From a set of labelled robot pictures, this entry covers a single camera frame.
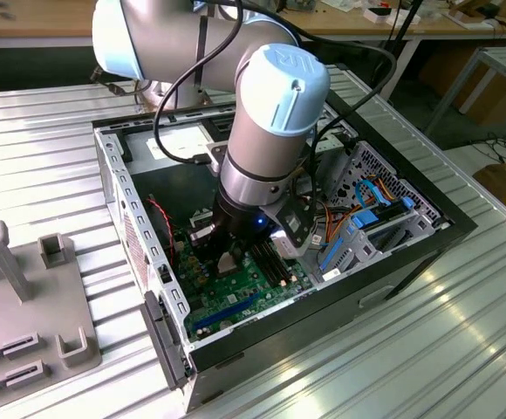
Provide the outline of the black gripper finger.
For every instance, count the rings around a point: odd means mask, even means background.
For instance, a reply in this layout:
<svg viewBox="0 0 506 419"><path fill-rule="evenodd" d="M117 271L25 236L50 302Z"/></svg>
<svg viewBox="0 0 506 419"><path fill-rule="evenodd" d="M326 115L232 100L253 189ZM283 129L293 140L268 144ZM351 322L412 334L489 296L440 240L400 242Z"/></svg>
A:
<svg viewBox="0 0 506 419"><path fill-rule="evenodd" d="M236 263L241 263L246 253L255 245L254 242L234 242L234 261Z"/></svg>
<svg viewBox="0 0 506 419"><path fill-rule="evenodd" d="M194 255L202 262L217 262L225 250L225 233L216 227L204 227L190 234Z"/></svg>

